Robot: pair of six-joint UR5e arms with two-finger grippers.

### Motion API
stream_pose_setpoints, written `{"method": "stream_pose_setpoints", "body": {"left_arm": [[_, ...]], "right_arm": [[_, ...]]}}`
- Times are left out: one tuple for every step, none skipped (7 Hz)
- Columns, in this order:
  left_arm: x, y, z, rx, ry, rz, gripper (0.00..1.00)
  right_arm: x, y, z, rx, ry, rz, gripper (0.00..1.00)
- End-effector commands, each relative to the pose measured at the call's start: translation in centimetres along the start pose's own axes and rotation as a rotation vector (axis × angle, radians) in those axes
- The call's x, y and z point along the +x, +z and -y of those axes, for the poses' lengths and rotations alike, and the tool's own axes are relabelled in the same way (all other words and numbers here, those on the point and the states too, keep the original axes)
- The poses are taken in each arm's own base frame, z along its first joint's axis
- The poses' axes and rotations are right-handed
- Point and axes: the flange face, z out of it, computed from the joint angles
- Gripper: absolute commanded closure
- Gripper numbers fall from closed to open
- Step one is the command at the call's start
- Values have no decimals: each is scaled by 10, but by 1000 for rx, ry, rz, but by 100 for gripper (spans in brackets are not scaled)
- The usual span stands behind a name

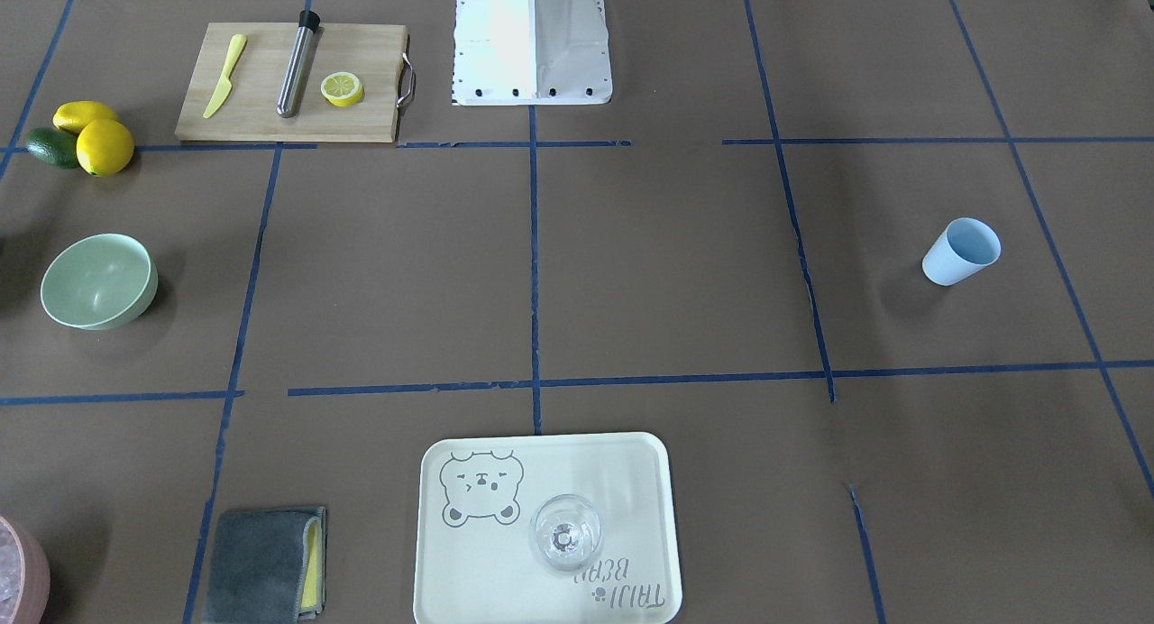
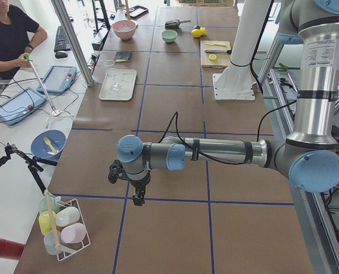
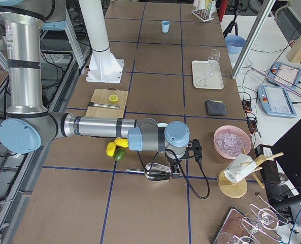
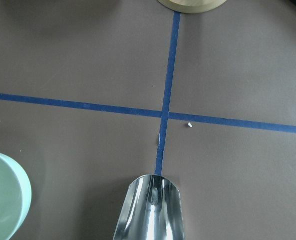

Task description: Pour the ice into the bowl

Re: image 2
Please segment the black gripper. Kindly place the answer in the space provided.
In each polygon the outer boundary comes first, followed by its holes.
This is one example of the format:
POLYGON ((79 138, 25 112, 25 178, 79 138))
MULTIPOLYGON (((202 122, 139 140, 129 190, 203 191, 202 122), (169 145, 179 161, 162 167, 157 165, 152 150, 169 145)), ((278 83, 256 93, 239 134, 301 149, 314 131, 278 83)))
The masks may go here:
POLYGON ((145 204, 145 196, 146 193, 146 186, 150 183, 151 180, 151 174, 150 172, 147 172, 145 175, 141 175, 139 179, 132 179, 129 178, 130 184, 135 187, 135 190, 140 190, 140 195, 133 195, 133 203, 135 206, 138 206, 140 204, 145 204))

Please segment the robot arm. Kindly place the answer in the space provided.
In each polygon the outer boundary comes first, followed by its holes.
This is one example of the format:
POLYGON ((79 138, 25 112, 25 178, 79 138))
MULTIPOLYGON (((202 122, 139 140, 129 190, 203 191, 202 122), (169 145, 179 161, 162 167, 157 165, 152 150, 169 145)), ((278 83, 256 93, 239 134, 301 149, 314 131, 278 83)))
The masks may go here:
POLYGON ((339 156, 332 122, 338 98, 339 1, 283 1, 278 37, 283 43, 303 45, 294 125, 284 141, 164 135, 150 143, 126 135, 117 142, 118 158, 109 168, 109 182, 128 181, 135 188, 134 204, 141 206, 151 170, 182 170, 185 159, 209 159, 271 168, 307 192, 325 192, 336 186, 339 156))

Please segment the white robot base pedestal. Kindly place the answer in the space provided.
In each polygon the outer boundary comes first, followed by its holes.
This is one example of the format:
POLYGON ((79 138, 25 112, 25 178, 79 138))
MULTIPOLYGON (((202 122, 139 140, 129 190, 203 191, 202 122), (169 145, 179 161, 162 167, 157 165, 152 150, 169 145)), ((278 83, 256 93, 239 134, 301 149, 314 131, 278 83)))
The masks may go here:
POLYGON ((272 0, 244 2, 229 66, 213 75, 215 100, 255 100, 251 63, 272 6, 272 0))

